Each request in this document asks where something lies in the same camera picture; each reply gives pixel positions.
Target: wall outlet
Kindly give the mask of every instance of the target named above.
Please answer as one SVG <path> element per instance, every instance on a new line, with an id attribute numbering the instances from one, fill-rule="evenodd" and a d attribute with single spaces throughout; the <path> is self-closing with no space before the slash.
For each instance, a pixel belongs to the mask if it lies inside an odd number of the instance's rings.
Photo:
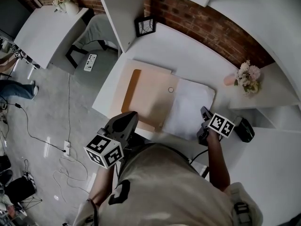
<path id="1" fill-rule="evenodd" d="M 70 142 L 69 141 L 64 141 L 64 150 L 66 151 L 64 153 L 64 156 L 70 157 Z"/>

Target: white table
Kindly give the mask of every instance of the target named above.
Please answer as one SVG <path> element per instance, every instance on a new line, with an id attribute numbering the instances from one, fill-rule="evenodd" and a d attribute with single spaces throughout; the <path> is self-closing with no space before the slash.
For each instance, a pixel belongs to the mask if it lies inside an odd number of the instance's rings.
<path id="1" fill-rule="evenodd" d="M 52 63 L 73 73 L 74 67 L 65 54 L 84 31 L 86 26 L 81 18 L 88 9 L 80 8 L 75 16 L 54 11 L 52 5 L 35 9 L 14 43 L 42 68 Z"/>
<path id="2" fill-rule="evenodd" d="M 155 33 L 137 38 L 111 70 L 92 106 L 105 116 L 109 115 L 113 95 L 127 58 L 164 67 L 172 70 L 172 74 L 176 76 L 208 85 L 216 93 L 212 112 L 229 116 L 227 107 L 230 90 L 224 86 L 223 79 L 237 68 L 207 46 L 162 24 L 157 24 Z M 152 133 L 142 129 L 136 129 L 135 132 L 149 140 L 172 146 L 188 157 L 200 151 L 197 142 L 186 141 L 164 132 Z"/>

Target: person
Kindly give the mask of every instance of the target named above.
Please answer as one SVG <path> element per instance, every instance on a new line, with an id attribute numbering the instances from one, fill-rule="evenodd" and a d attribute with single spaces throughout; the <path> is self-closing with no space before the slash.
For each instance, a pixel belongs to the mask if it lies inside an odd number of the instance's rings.
<path id="1" fill-rule="evenodd" d="M 99 168 L 73 226 L 240 225 L 232 192 L 248 206 L 250 224 L 243 225 L 261 225 L 262 213 L 241 183 L 230 184 L 218 134 L 210 130 L 207 141 L 210 182 L 179 152 L 161 144 L 145 146 L 124 160 L 112 193 L 114 167 Z"/>
<path id="2" fill-rule="evenodd" d="M 11 61 L 9 61 L 12 56 L 13 54 L 9 53 L 3 58 L 0 58 L 0 73 L 8 70 L 15 64 L 18 58 L 14 57 Z M 38 91 L 39 88 L 35 85 L 34 81 L 28 85 L 23 85 L 13 80 L 0 80 L 0 96 L 5 100 L 7 100 L 9 96 L 33 99 L 37 95 Z"/>

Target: leg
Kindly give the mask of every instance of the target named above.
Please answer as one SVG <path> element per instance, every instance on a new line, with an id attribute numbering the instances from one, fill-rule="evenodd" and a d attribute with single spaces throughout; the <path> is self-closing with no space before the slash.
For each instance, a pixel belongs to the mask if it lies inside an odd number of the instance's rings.
<path id="1" fill-rule="evenodd" d="M 25 99 L 32 99 L 34 97 L 34 85 L 23 85 L 16 81 L 3 81 L 3 86 L 0 95 L 4 98 L 9 96 L 19 96 Z"/>

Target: picture frame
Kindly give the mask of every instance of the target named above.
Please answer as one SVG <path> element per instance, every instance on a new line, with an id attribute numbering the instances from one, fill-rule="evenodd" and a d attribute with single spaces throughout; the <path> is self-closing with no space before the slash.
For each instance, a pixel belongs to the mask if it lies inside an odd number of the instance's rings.
<path id="1" fill-rule="evenodd" d="M 155 16 L 140 17 L 135 19 L 136 36 L 141 37 L 156 31 Z"/>

